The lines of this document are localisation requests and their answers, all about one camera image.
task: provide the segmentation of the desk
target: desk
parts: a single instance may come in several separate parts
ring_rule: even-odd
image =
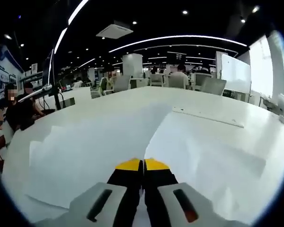
[[[167,87],[142,87],[76,103],[37,120],[25,131],[17,131],[9,146],[2,174],[3,183],[15,204],[33,222],[55,218],[67,211],[24,194],[29,170],[30,141],[43,141],[53,125],[64,126],[104,113],[124,114],[158,102],[172,107],[191,107],[200,112],[229,117],[241,122],[244,129],[223,123],[216,127],[217,122],[214,124],[200,118],[208,133],[215,134],[218,140],[267,160],[261,178],[265,183],[265,189],[258,202],[267,203],[267,199],[272,198],[284,176],[284,124],[279,122],[277,115],[258,106],[203,92]]]

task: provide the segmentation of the black ceiling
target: black ceiling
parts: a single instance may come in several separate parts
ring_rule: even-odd
[[[33,2],[34,4],[25,5],[19,12],[21,19],[17,19],[14,27],[18,43],[15,39],[7,41],[9,49],[24,70],[28,70],[29,66],[36,62],[39,66],[42,65],[56,44],[61,31],[66,28],[68,17],[81,0]],[[222,51],[232,50],[233,52],[226,52],[230,56],[235,56],[236,53],[241,54],[248,48],[205,38],[162,39],[132,45],[113,53],[108,52],[133,42],[169,35],[208,35],[250,45],[269,27],[269,22],[263,19],[262,9],[257,13],[251,13],[255,5],[254,1],[247,0],[171,2],[89,0],[69,26],[55,55],[55,66],[58,69],[67,66],[73,69],[95,58],[93,62],[82,68],[95,65],[104,67],[119,63],[120,58],[127,52],[142,54],[143,62],[149,61],[148,58],[151,57],[167,56],[167,51],[214,59],[215,52],[220,49],[203,45],[219,47],[223,49]],[[187,10],[188,14],[183,15],[183,10]],[[245,24],[241,23],[241,16],[246,19]],[[96,37],[97,33],[112,24],[114,20],[130,25],[133,33],[119,39],[102,40],[101,37]],[[156,59],[151,62],[172,63],[172,60],[169,54],[167,59]],[[188,59],[188,61],[213,64],[210,60]]]

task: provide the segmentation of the office chair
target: office chair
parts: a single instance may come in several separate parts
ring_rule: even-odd
[[[164,74],[151,74],[151,86],[163,87],[163,75]]]
[[[131,77],[132,76],[129,76],[129,75],[117,77],[115,82],[114,82],[113,89],[104,91],[104,95],[106,96],[106,95],[109,95],[111,93],[128,90]]]
[[[224,88],[226,85],[226,80],[216,79],[216,78],[205,78],[201,91],[205,93],[210,93],[214,95],[221,96],[223,94]]]
[[[180,76],[168,75],[168,87],[186,89],[184,78]]]

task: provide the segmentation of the ceiling light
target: ceiling light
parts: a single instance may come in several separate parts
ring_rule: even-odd
[[[68,25],[71,24],[71,22],[74,20],[74,18],[76,17],[77,13],[79,13],[79,11],[83,8],[83,6],[88,2],[89,0],[82,0],[82,2],[80,2],[80,4],[76,7],[76,9],[73,11],[73,13],[71,14],[70,18],[68,19]]]
[[[242,44],[242,43],[230,40],[230,39],[224,39],[224,38],[213,37],[213,36],[206,36],[206,35],[171,35],[171,36],[163,36],[163,37],[157,37],[157,38],[152,38],[152,39],[145,39],[145,40],[138,41],[138,42],[135,42],[135,43],[132,43],[132,44],[127,44],[125,46],[121,46],[121,47],[118,47],[116,49],[113,49],[113,50],[109,51],[109,53],[117,51],[117,50],[120,50],[120,49],[128,47],[128,46],[141,44],[141,43],[144,43],[144,42],[149,42],[149,41],[154,41],[154,40],[159,40],[159,39],[170,39],[170,38],[207,38],[207,39],[217,39],[217,40],[222,40],[222,41],[238,44],[238,45],[241,45],[241,46],[247,46],[245,44]]]
[[[255,13],[257,12],[258,10],[260,9],[260,6],[255,6],[252,10],[252,13]]]
[[[200,57],[187,57],[187,58],[197,58],[197,59],[205,59],[205,60],[211,60],[211,61],[216,60],[216,59],[213,59],[213,58],[200,58]]]
[[[178,53],[178,52],[167,51],[167,53]]]
[[[155,58],[148,58],[148,59],[157,59],[157,58],[167,58],[167,57],[155,57]]]
[[[12,38],[8,34],[4,34],[4,37],[7,38],[7,39],[12,40]]]
[[[90,63],[90,62],[93,61],[93,60],[95,60],[95,58],[93,58],[92,60],[90,60],[90,61],[84,63],[83,65],[86,65],[87,63]]]
[[[59,36],[59,39],[58,39],[58,42],[57,42],[57,44],[56,44],[56,46],[55,46],[54,54],[56,54],[56,52],[57,52],[57,50],[58,50],[58,47],[59,47],[59,45],[60,45],[60,42],[61,42],[61,40],[63,39],[63,36],[64,36],[66,30],[67,30],[67,28],[64,29],[64,30],[61,32],[61,34],[60,34],[60,36]]]

